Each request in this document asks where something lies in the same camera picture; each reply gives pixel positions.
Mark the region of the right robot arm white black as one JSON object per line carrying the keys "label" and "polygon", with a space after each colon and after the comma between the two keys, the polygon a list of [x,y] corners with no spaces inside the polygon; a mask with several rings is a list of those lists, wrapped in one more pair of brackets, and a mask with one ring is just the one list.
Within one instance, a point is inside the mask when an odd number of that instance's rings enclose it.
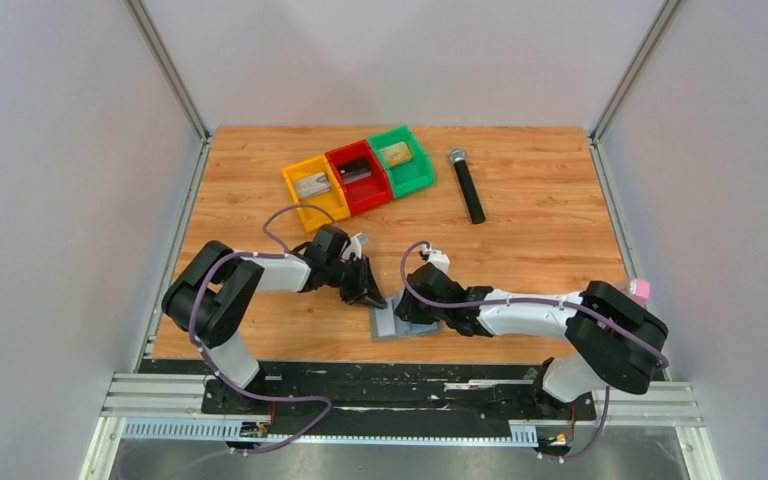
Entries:
{"label": "right robot arm white black", "polygon": [[531,390],[531,403],[556,417],[571,402],[610,387],[642,395],[669,361],[666,324],[645,306],[604,281],[582,291],[526,295],[491,286],[463,287],[432,263],[405,276],[396,319],[443,324],[466,337],[527,335],[567,341],[573,353],[549,358]]}

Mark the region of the grey card holder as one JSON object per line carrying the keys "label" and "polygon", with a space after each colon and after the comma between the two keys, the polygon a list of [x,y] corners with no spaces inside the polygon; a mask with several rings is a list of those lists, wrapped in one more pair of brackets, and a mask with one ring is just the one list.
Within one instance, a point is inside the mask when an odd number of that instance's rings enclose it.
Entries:
{"label": "grey card holder", "polygon": [[396,291],[385,299],[383,309],[370,307],[370,333],[373,341],[389,341],[401,338],[413,338],[420,336],[436,335],[443,332],[443,325],[415,324],[402,320],[395,313],[395,307],[404,296],[403,290]]}

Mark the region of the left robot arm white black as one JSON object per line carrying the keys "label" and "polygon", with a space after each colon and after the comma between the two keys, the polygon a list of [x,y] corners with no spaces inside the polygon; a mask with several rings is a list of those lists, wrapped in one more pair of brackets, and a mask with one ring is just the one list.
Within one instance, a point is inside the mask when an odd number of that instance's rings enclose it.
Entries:
{"label": "left robot arm white black", "polygon": [[364,243],[364,235],[349,236],[334,225],[319,227],[312,240],[285,253],[234,250],[212,240],[168,287],[161,310],[207,356],[214,373],[231,383],[231,404],[253,413],[264,405],[267,389],[255,379],[260,365],[239,334],[252,298],[331,287],[348,305],[383,309],[387,302],[362,252]]}

